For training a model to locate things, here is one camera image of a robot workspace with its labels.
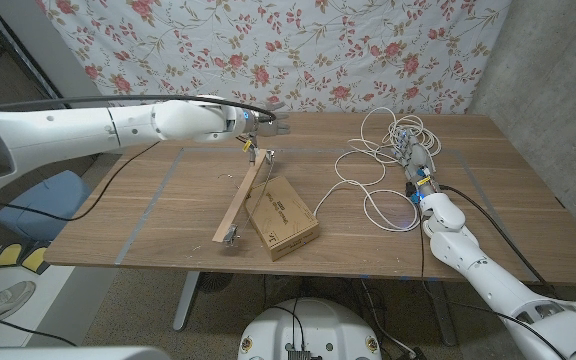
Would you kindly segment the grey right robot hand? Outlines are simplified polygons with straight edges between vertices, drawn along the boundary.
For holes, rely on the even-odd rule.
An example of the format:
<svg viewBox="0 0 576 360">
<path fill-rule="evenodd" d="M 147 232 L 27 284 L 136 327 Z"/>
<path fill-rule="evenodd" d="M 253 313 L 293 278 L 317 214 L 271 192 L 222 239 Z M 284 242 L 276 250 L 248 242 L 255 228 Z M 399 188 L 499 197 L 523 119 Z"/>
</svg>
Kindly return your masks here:
<svg viewBox="0 0 576 360">
<path fill-rule="evenodd" d="M 409 129 L 396 129 L 392 138 L 395 159 L 404 168 L 404 174 L 415 188 L 419 197 L 440 191 L 435 181 L 435 166 L 426 149 Z"/>
</svg>

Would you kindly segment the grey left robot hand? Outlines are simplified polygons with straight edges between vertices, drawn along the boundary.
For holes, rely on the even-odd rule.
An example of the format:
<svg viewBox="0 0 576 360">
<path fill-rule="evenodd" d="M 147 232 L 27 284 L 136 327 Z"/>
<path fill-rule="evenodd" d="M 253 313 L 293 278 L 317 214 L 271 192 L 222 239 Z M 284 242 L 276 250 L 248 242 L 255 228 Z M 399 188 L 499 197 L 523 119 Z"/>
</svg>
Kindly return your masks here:
<svg viewBox="0 0 576 360">
<path fill-rule="evenodd" d="M 247 137 L 247 152 L 250 153 L 250 162 L 252 164 L 255 163 L 255 158 L 258 155 L 258 136 L 273 137 L 288 135 L 291 132 L 290 125 L 285 123 L 289 115 L 287 113 L 275 114 L 275 111 L 283 108 L 285 103 L 283 101 L 277 103 L 266 101 L 264 105 L 266 112 L 247 110 L 248 119 L 244 134 Z"/>
</svg>

